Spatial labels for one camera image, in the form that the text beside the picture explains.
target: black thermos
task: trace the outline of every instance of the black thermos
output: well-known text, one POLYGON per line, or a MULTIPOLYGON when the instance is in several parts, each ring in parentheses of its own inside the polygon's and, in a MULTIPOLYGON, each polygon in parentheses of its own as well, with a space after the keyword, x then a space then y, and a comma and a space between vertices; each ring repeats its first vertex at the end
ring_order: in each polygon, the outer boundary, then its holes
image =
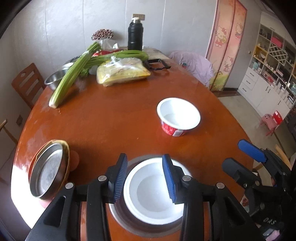
POLYGON ((128 27, 128 50, 142 50, 144 28, 139 18, 133 18, 128 27))

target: thermos lid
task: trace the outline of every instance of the thermos lid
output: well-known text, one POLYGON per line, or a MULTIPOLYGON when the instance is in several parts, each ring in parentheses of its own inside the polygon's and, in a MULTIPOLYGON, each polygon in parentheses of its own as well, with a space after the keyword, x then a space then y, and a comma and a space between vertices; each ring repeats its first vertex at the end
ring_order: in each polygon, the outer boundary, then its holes
POLYGON ((141 20, 138 17, 132 18, 131 19, 133 23, 140 23, 141 20))

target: white wall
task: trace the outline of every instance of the white wall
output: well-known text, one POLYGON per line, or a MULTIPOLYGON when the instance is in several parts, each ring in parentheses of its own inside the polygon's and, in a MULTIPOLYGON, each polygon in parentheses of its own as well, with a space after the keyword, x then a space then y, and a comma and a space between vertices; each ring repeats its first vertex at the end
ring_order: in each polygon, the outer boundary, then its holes
POLYGON ((146 15, 145 46, 167 55, 174 50, 205 55, 215 7, 216 0, 32 0, 12 23, 17 68, 34 62, 46 78, 83 53, 101 28, 112 29, 127 46, 133 13, 146 15))
POLYGON ((239 1, 247 9, 247 18, 241 45, 237 54, 237 58, 233 65, 232 71, 225 85, 226 88, 239 87, 252 58, 252 54, 249 54, 248 52, 251 51, 251 53, 253 53, 257 41, 257 36, 259 33, 261 9, 255 3, 255 1, 239 1))
MULTIPOLYGON (((10 25, 0 39, 0 123, 8 119, 5 127, 18 139, 30 108, 11 86, 12 80, 18 74, 13 36, 13 27, 10 25), (21 127, 16 125, 19 114, 24 118, 21 127)), ((0 168, 8 159, 14 146, 13 141, 2 130, 0 132, 0 168)))

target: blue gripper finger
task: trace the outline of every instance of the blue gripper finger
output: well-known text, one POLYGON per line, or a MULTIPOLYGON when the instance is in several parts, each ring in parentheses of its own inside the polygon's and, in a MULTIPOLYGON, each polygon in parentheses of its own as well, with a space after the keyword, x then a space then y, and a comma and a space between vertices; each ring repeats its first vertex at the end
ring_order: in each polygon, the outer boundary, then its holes
POLYGON ((250 142, 246 141, 245 139, 240 140, 237 146, 241 151, 252 157, 254 160, 258 162, 266 162, 267 158, 264 155, 263 151, 250 142))

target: pink cloth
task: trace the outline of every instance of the pink cloth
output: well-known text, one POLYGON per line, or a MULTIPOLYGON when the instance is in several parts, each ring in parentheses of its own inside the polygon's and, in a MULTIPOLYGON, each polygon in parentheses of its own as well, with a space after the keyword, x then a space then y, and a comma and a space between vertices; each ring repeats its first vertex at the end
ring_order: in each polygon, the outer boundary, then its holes
POLYGON ((212 64, 205 57, 190 52, 176 51, 172 52, 170 57, 188 70, 206 87, 209 87, 210 79, 214 76, 212 64))
POLYGON ((270 236, 266 238, 266 241, 273 241, 279 236, 279 231, 274 230, 270 236))

